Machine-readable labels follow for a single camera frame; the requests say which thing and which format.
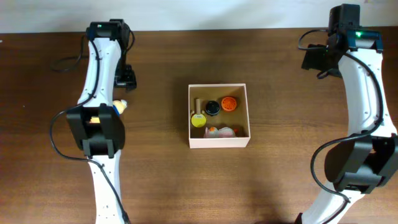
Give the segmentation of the pink duck toy with hat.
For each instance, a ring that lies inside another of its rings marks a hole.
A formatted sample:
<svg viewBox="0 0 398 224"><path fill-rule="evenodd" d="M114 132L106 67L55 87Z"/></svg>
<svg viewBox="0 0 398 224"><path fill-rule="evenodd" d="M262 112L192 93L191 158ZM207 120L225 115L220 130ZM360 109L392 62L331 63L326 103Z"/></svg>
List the pink duck toy with hat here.
<svg viewBox="0 0 398 224"><path fill-rule="evenodd" d="M204 138L236 138L238 130L229 127L218 129L216 127L205 128Z"/></svg>

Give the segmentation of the black round perforated puck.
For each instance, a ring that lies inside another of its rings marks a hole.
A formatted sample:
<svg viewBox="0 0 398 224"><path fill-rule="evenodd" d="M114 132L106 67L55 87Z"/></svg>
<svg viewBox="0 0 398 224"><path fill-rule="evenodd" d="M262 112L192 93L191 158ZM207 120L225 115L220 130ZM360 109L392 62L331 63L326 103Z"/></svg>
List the black round perforated puck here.
<svg viewBox="0 0 398 224"><path fill-rule="evenodd" d="M208 101L205 105L205 113L207 115L216 116L220 111L220 104L217 101Z"/></svg>

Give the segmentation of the open beige cardboard box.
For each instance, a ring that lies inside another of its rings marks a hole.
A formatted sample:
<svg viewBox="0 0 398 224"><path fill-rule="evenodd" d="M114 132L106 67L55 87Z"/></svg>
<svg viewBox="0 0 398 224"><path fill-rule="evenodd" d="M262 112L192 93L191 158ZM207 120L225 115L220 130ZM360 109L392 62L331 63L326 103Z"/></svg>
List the open beige cardboard box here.
<svg viewBox="0 0 398 224"><path fill-rule="evenodd" d="M232 111L220 108L213 116L206 113L206 104L215 101L222 105L222 99L232 97L236 107ZM192 118L200 111L206 118L204 126L197 128ZM231 128L235 131L233 138L206 138L205 133L211 128L220 130ZM191 149L246 147L251 139L249 110L246 85L244 83L230 84L190 84L188 86L188 141Z"/></svg>

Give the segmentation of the orange round perforated puck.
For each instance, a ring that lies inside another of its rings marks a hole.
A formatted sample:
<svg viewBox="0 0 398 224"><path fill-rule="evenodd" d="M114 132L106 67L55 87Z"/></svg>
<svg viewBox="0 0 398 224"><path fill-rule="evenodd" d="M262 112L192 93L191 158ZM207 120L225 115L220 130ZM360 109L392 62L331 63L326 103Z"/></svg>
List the orange round perforated puck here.
<svg viewBox="0 0 398 224"><path fill-rule="evenodd" d="M238 103L236 99L232 96L226 96L221 100L222 109L228 112L234 111L237 108L237 105Z"/></svg>

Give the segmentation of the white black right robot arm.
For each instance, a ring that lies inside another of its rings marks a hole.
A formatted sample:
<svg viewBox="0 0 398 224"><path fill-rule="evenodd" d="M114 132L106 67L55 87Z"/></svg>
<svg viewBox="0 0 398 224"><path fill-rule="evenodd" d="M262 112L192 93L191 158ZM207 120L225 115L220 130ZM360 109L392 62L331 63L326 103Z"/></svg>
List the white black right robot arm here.
<svg viewBox="0 0 398 224"><path fill-rule="evenodd" d="M317 78L341 78L348 106L348 134L322 145L326 182L297 223L338 223L349 208L388 183L397 172L397 129L382 84L381 34L360 24L360 7L330 10L324 45L304 47L302 68Z"/></svg>

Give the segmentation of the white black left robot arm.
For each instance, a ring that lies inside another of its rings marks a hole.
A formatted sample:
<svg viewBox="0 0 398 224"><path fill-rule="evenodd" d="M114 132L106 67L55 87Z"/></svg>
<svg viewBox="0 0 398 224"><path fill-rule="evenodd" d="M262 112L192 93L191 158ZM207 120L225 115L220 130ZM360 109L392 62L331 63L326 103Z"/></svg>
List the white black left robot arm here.
<svg viewBox="0 0 398 224"><path fill-rule="evenodd" d="M91 169L96 223L129 223L121 201L119 161L126 133L120 118L127 107L113 90L136 89L134 70L126 55L134 34L122 19L92 22L86 30L89 62L78 106L66 113L73 138Z"/></svg>

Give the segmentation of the yellow plush duck blue vest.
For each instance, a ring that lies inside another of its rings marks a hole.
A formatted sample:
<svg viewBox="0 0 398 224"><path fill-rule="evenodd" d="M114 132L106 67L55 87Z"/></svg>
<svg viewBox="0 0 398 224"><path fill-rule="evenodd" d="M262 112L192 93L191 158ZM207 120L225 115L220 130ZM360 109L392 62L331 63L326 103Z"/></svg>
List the yellow plush duck blue vest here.
<svg viewBox="0 0 398 224"><path fill-rule="evenodd" d="M113 101L113 109L115 110L116 114L120 116L124 110L127 108L127 101L126 100L114 100ZM99 124L100 119L98 116L92 116L89 121L90 124Z"/></svg>

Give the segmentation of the yellow wooden rattle drum toy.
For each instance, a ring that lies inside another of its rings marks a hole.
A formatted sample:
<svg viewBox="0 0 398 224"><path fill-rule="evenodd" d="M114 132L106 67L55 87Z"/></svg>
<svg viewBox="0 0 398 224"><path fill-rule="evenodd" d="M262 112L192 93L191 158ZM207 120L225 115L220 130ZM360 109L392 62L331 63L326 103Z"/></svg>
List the yellow wooden rattle drum toy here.
<svg viewBox="0 0 398 224"><path fill-rule="evenodd" d="M206 124L206 116L201 109L201 100L195 99L194 110L190 112L190 121L195 128L202 128Z"/></svg>

